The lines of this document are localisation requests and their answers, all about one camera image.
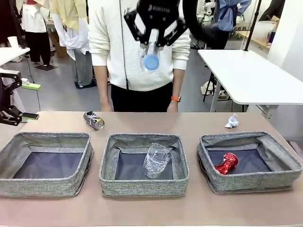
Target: blue circle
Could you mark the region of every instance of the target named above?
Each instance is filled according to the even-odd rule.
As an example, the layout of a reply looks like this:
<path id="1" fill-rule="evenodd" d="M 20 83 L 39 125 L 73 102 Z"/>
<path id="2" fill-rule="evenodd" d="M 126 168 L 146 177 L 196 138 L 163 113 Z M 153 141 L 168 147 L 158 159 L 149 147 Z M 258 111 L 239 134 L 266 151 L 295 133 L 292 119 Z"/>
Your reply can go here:
<path id="1" fill-rule="evenodd" d="M 159 66 L 159 59 L 157 55 L 147 54 L 144 60 L 144 65 L 148 70 L 155 70 Z"/>

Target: white sweater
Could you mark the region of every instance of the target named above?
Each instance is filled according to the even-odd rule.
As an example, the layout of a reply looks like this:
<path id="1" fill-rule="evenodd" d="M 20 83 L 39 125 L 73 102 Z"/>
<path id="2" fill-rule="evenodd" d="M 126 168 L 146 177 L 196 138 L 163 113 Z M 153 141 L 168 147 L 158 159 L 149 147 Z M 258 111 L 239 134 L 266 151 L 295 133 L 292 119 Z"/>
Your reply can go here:
<path id="1" fill-rule="evenodd" d="M 135 41 L 124 18 L 124 11 L 135 9 L 138 0 L 89 0 L 89 46 L 94 66 L 107 66 L 109 79 L 113 85 L 126 88 L 125 70 L 129 89 L 150 91 L 160 88 L 173 80 L 173 69 L 186 69 L 189 55 L 190 38 L 187 30 L 173 45 L 165 46 L 160 51 L 159 68 L 153 72 L 144 72 L 140 66 L 140 42 Z M 122 29 L 125 47 L 125 69 L 123 59 Z M 144 31 L 144 24 L 139 15 L 136 24 Z M 174 22 L 165 35 L 176 26 Z M 150 42 L 154 42 L 157 31 L 152 31 Z"/>

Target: white cup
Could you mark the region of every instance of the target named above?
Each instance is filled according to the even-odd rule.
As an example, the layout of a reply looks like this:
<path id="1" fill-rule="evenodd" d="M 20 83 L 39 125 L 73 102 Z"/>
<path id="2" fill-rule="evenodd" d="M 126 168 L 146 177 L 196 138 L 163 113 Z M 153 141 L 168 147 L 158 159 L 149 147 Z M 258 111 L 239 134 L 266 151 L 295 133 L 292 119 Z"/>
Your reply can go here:
<path id="1" fill-rule="evenodd" d="M 8 37 L 8 40 L 11 47 L 19 48 L 17 36 Z"/>

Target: red can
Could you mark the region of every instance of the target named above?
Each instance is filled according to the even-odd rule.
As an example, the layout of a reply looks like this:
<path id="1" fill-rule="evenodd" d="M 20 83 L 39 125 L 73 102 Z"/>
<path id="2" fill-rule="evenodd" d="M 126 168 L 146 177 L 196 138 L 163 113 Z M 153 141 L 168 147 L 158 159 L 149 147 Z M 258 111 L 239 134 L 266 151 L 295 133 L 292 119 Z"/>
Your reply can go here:
<path id="1" fill-rule="evenodd" d="M 233 153 L 226 153 L 223 156 L 223 162 L 218 165 L 214 166 L 219 173 L 226 175 L 228 171 L 234 168 L 238 164 L 238 158 Z"/>

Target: blue shirt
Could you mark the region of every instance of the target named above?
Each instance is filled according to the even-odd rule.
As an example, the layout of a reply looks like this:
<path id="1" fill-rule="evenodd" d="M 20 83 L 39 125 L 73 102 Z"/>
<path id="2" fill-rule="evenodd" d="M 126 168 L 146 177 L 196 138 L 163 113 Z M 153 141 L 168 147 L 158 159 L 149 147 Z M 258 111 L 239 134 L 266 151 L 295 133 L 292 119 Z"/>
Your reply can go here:
<path id="1" fill-rule="evenodd" d="M 250 5 L 251 0 L 217 0 L 220 5 L 220 12 L 218 12 L 218 4 L 216 3 L 214 25 L 222 31 L 232 31 L 234 27 L 234 17 L 244 13 Z M 236 10 L 236 6 L 241 4 L 242 8 Z"/>

